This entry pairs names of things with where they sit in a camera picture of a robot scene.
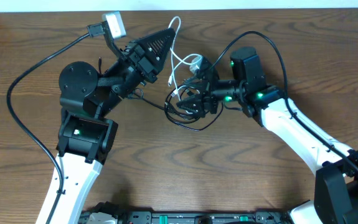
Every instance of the white string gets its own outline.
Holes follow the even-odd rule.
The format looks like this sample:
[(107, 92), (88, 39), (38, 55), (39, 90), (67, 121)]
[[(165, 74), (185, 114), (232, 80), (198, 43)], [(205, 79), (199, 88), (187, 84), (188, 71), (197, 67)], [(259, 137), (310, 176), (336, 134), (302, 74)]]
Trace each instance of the white string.
[[(174, 44), (175, 44), (175, 42), (176, 42), (177, 33), (179, 32), (180, 26), (181, 26), (181, 19), (180, 19), (180, 17), (179, 17), (179, 16), (173, 17), (173, 19), (171, 20), (171, 22), (169, 23), (169, 26), (168, 26), (168, 28), (170, 28), (170, 27), (173, 25), (173, 22), (174, 22), (175, 20), (178, 20), (178, 21), (179, 21), (179, 25), (177, 26), (176, 34), (175, 34), (175, 36), (174, 36), (174, 38), (173, 38), (173, 43), (172, 43), (172, 47), (171, 47), (171, 66), (172, 66), (172, 73), (171, 73), (171, 76), (169, 77), (169, 81), (167, 82), (167, 84), (168, 84), (169, 86), (171, 86), (171, 85), (172, 85), (172, 82), (174, 83), (174, 86), (175, 86), (175, 88), (176, 88), (175, 91), (174, 91), (174, 94), (176, 94), (176, 95), (177, 95), (177, 98), (179, 99), (179, 101), (181, 101), (180, 96), (179, 96), (179, 89), (177, 88), (176, 77), (175, 77), (174, 72), (175, 72), (175, 70), (178, 68), (178, 66), (179, 66), (180, 64), (182, 64), (182, 63), (185, 64), (185, 65), (193, 65), (193, 64), (198, 63), (200, 60), (202, 60), (202, 56), (201, 56), (200, 54), (190, 54), (190, 55), (187, 55), (184, 59), (181, 59), (179, 56), (177, 56), (176, 53), (174, 53)], [(177, 59), (179, 60), (179, 63), (178, 63), (176, 66), (174, 66), (174, 63), (173, 63), (173, 56), (175, 56), (175, 58), (177, 58)], [(198, 57), (198, 56), (199, 56), (199, 59), (196, 60), (195, 62), (190, 62), (190, 63), (185, 61), (185, 60), (188, 59), (189, 57), (194, 57), (194, 56), (195, 56), (195, 57)]]

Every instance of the wooden tabletop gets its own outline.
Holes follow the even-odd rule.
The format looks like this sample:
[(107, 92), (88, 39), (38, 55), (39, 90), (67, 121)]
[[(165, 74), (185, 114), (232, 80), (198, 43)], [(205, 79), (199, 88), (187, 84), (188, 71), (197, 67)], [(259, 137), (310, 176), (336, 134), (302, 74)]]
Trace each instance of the wooden tabletop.
[[(288, 71), (290, 97), (338, 140), (358, 149), (358, 9), (122, 12), (129, 40), (168, 26), (180, 16), (176, 52), (214, 61), (247, 30), (273, 39)], [(34, 223), (53, 171), (49, 158), (13, 121), (6, 106), (11, 82), (39, 60), (86, 33), (102, 12), (0, 14), (0, 223)], [(230, 50), (254, 46), (270, 83), (282, 86), (277, 56), (263, 39), (247, 36)], [(115, 60), (102, 37), (86, 39), (23, 79), (13, 107), (23, 123), (57, 153), (61, 70), (74, 61), (103, 70)], [(232, 78), (226, 55), (217, 66)], [(163, 104), (170, 63), (145, 98)], [(188, 67), (178, 80), (190, 76)], [(125, 100), (107, 118), (120, 126), (113, 149), (85, 208), (98, 202), (176, 211), (289, 209), (314, 197), (314, 176), (277, 136), (238, 111), (225, 110), (198, 133), (170, 123), (162, 111)], [(208, 115), (194, 126), (202, 127)]]

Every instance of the white wall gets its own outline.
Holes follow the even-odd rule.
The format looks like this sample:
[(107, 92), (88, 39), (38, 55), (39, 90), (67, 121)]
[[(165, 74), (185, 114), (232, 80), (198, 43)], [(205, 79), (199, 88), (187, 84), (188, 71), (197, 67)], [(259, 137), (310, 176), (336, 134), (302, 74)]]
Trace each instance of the white wall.
[(358, 7), (358, 0), (0, 0), (0, 12)]

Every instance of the green led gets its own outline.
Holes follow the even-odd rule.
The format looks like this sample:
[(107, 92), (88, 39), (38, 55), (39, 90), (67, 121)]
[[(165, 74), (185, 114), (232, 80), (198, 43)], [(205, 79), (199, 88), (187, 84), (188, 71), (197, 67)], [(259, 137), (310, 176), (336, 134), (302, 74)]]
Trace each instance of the green led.
[(224, 98), (224, 100), (225, 101), (230, 101), (230, 100), (232, 100), (233, 98), (231, 97), (231, 96), (226, 96), (225, 98)]

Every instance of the wooden table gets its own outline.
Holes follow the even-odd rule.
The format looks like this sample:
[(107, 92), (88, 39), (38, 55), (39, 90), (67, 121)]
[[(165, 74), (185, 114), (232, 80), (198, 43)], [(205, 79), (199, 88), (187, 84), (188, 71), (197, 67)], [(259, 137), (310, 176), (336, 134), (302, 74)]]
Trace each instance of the wooden table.
[[(101, 21), (102, 12), (0, 14), (0, 223), (34, 223), (53, 166), (13, 121), (6, 107), (10, 83), (24, 70)], [(164, 29), (181, 16), (176, 52), (214, 61), (247, 30), (272, 38), (286, 63), (290, 97), (317, 125), (358, 149), (358, 9), (122, 12), (129, 40)], [(270, 83), (282, 86), (278, 59), (261, 38), (248, 36), (231, 50), (256, 47)], [(29, 129), (57, 153), (59, 74), (83, 60), (103, 70), (115, 61), (102, 37), (87, 39), (31, 73), (14, 90), (13, 106)], [(217, 66), (231, 78), (226, 55)], [(170, 88), (169, 63), (144, 87), (160, 105)], [(178, 80), (190, 75), (183, 66)], [(289, 209), (314, 196), (314, 176), (274, 134), (238, 111), (225, 110), (205, 131), (170, 123), (142, 101), (125, 100), (107, 118), (120, 127), (113, 150), (87, 198), (155, 210), (240, 211)], [(196, 124), (201, 127), (212, 116)]]

